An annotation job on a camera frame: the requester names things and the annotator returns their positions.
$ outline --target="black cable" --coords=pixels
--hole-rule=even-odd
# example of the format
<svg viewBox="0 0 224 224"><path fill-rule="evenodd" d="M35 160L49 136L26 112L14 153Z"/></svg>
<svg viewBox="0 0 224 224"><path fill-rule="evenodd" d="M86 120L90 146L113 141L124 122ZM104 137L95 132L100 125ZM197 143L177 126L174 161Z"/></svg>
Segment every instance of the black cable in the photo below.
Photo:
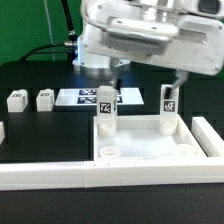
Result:
<svg viewBox="0 0 224 224"><path fill-rule="evenodd" d="M66 54L66 51L49 51L49 52L33 52L30 54L27 54L26 59L29 58L31 55L35 54Z"/></svg>
<svg viewBox="0 0 224 224"><path fill-rule="evenodd" d="M30 52L28 52L27 54L25 54L24 56L22 56L19 61L26 61L26 59L36 53L37 51L40 51L40 50L44 50L44 49L49 49L49 48L53 48L53 47L64 47L64 43L58 43L58 44L47 44L47 45L43 45L43 46L40 46L40 47L37 47L37 48L34 48L33 50L31 50Z"/></svg>
<svg viewBox="0 0 224 224"><path fill-rule="evenodd" d="M75 29L74 29L74 26L73 26L73 23L72 23L72 17L71 17L70 10L69 10L69 7L68 7L68 1L67 0L61 0L61 3L62 3L65 19L66 19L68 31L69 31L69 40L70 41L77 41L78 37L77 37L77 34L75 33Z"/></svg>

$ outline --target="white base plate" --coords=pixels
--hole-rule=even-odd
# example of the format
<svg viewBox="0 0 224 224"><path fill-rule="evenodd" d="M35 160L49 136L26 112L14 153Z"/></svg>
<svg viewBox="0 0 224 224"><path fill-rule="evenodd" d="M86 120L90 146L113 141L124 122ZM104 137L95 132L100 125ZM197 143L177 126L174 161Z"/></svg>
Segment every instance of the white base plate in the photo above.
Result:
<svg viewBox="0 0 224 224"><path fill-rule="evenodd" d="M117 96L117 104L143 105L144 102L138 88L121 88ZM96 89L61 89L55 105L96 106Z"/></svg>

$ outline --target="white tray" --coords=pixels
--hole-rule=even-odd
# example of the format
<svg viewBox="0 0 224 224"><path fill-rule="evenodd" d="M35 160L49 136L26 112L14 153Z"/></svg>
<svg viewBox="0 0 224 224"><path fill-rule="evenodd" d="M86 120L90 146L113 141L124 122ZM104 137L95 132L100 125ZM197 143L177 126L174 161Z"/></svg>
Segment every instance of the white tray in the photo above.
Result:
<svg viewBox="0 0 224 224"><path fill-rule="evenodd" d="M117 119L117 133L113 138L98 135L97 120L94 118L94 160L159 159L159 158L205 158L187 126L178 115L177 133L164 136L159 132L160 116L120 116ZM195 148L195 153L178 151L178 145L188 144ZM103 148L118 148L120 155L110 153L101 156Z"/></svg>

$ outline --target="white container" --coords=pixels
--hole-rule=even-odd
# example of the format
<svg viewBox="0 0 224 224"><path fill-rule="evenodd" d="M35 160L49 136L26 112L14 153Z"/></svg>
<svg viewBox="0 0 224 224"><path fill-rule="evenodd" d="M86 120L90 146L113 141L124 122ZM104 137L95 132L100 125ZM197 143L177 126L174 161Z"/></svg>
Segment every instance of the white container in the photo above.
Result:
<svg viewBox="0 0 224 224"><path fill-rule="evenodd" d="M166 88L169 87L162 85L161 88L159 131L163 135L173 135L177 131L179 88L172 90L170 99L164 99Z"/></svg>
<svg viewBox="0 0 224 224"><path fill-rule="evenodd" d="M97 124L99 135L105 138L116 134L117 90L100 86L97 90Z"/></svg>
<svg viewBox="0 0 224 224"><path fill-rule="evenodd" d="M160 133L159 126L159 115L118 116L116 135L103 138L98 134L95 117L94 161L206 158L205 153L179 115L177 115L177 129L174 135L164 136ZM108 154L105 154L105 148L108 148Z"/></svg>

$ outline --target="printed number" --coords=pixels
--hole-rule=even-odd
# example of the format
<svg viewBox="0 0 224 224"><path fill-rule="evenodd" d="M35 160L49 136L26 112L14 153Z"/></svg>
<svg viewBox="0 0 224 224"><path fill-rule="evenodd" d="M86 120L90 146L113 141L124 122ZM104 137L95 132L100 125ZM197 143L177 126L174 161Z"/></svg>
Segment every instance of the printed number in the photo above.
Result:
<svg viewBox="0 0 224 224"><path fill-rule="evenodd" d="M12 97L21 97L22 94L13 94Z"/></svg>

